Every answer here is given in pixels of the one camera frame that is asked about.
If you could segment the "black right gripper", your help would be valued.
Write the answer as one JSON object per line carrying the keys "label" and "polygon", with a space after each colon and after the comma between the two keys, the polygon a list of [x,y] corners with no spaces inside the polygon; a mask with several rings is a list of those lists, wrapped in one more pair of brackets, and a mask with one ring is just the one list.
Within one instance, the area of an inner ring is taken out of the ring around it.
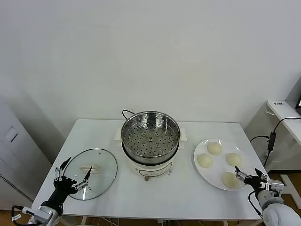
{"label": "black right gripper", "polygon": [[244,184],[250,185],[254,191],[261,191],[262,183],[268,182],[268,175],[263,174],[262,171],[255,168],[254,169],[256,176],[249,176],[242,172],[238,166],[235,166],[235,177]]}

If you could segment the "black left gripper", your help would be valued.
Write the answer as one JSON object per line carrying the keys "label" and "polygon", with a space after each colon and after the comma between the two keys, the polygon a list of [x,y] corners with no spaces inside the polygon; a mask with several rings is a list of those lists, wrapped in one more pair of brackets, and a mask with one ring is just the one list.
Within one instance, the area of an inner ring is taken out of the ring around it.
{"label": "black left gripper", "polygon": [[92,167],[89,168],[84,179],[81,182],[76,182],[71,178],[63,175],[63,170],[70,161],[71,156],[65,160],[59,167],[55,168],[55,180],[53,182],[55,190],[47,201],[44,201],[41,205],[47,206],[52,209],[62,209],[68,195],[75,194],[77,190],[81,190],[89,183],[88,179],[91,175]]}

